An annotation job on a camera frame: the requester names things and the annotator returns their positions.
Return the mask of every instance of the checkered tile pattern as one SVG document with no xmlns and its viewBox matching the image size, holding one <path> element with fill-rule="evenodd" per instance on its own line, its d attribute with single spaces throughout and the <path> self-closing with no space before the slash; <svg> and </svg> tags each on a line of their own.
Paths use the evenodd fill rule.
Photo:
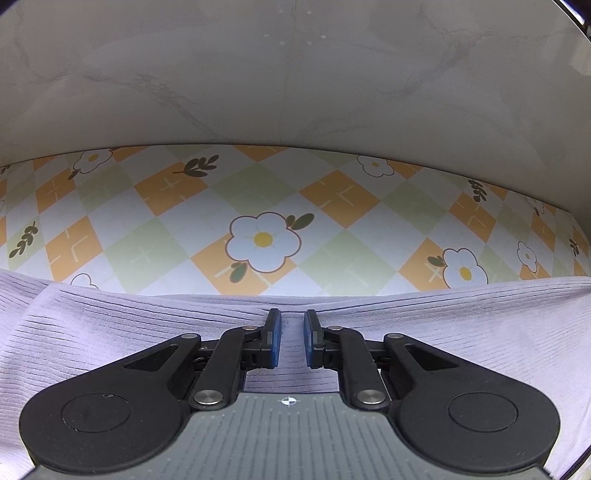
<svg viewBox="0 0 591 480">
<path fill-rule="evenodd" d="M 156 145 L 0 171 L 0 268 L 107 291 L 386 295 L 591 274 L 569 213 L 398 161 Z"/>
</svg>

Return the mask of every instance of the ribbed fabric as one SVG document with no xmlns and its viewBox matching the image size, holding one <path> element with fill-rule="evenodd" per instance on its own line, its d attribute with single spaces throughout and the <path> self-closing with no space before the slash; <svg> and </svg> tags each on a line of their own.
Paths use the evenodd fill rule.
<svg viewBox="0 0 591 480">
<path fill-rule="evenodd" d="M 337 390 L 334 372 L 306 367 L 303 311 L 312 307 L 323 326 L 355 328 L 374 340 L 402 332 L 539 388 L 561 417 L 546 465 L 554 475 L 591 443 L 591 278 L 351 299 L 139 297 L 7 273 L 0 286 L 0 312 L 10 318 L 0 346 L 3 478 L 31 467 L 18 415 L 37 391 L 184 332 L 212 339 L 235 326 L 262 325 L 271 307 L 282 311 L 280 364 L 250 373 L 248 391 Z"/>
</svg>

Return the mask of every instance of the marble surface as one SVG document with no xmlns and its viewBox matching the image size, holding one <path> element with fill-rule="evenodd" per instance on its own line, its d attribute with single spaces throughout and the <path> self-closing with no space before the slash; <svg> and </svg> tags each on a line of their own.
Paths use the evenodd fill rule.
<svg viewBox="0 0 591 480">
<path fill-rule="evenodd" d="M 347 151 L 519 191 L 589 232 L 590 74 L 551 0 L 20 0 L 0 18 L 0 158 Z"/>
</svg>

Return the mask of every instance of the gray gripper base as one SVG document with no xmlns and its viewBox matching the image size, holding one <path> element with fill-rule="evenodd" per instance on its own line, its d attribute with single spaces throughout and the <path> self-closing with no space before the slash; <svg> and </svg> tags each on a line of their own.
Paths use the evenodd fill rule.
<svg viewBox="0 0 591 480">
<path fill-rule="evenodd" d="M 33 470 L 26 480 L 467 480 L 432 465 L 385 416 L 346 406 L 337 393 L 240 393 L 230 407 L 191 416 L 177 440 L 141 465 L 104 475 Z M 548 480 L 538 468 L 489 480 Z"/>
</svg>

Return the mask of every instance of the silver rivet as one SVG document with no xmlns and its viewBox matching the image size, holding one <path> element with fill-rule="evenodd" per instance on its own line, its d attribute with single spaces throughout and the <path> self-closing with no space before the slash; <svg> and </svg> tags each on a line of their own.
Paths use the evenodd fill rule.
<svg viewBox="0 0 591 480">
<path fill-rule="evenodd" d="M 386 400 L 386 395 L 380 390 L 362 390 L 357 394 L 357 400 L 366 405 L 376 405 Z"/>
<path fill-rule="evenodd" d="M 201 390 L 193 396 L 200 405 L 215 405 L 223 400 L 223 395 L 217 390 Z"/>
</svg>

